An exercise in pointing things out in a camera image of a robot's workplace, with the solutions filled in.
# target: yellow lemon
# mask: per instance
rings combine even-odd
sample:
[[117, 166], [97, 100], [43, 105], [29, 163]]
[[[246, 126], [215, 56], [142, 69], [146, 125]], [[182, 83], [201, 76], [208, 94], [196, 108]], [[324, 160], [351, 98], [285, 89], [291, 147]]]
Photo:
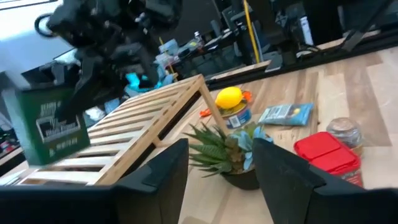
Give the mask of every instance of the yellow lemon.
[[216, 105], [223, 109], [230, 109], [242, 101], [243, 95], [238, 87], [227, 87], [220, 91], [216, 98]]

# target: window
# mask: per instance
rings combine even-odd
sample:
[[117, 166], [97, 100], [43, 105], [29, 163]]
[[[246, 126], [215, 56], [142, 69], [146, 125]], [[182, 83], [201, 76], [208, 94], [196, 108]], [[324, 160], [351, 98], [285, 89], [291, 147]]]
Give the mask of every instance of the window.
[[0, 0], [0, 10], [32, 6], [55, 1], [58, 0]]

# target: green package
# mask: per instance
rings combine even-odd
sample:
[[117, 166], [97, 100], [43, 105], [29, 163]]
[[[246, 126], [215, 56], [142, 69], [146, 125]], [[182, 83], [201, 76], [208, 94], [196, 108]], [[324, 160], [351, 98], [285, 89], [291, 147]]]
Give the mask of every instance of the green package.
[[41, 85], [4, 90], [2, 97], [30, 166], [46, 166], [90, 145], [82, 116], [63, 121], [57, 108], [73, 94], [68, 86]]

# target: red plastic container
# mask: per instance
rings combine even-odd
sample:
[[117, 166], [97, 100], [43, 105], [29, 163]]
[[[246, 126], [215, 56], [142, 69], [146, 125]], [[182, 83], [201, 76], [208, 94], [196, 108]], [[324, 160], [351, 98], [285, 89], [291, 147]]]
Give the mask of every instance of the red plastic container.
[[320, 132], [299, 140], [294, 150], [319, 169], [363, 187], [360, 158], [330, 133]]

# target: red lid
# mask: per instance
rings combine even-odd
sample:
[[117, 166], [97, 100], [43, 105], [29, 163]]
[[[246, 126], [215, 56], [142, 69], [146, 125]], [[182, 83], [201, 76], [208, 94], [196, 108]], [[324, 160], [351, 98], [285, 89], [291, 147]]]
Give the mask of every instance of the red lid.
[[359, 168], [359, 159], [349, 150], [335, 150], [320, 156], [311, 164], [330, 174], [341, 175]]
[[294, 144], [294, 150], [297, 155], [308, 161], [312, 161], [314, 158], [325, 155], [341, 147], [341, 143], [328, 132], [313, 134]]

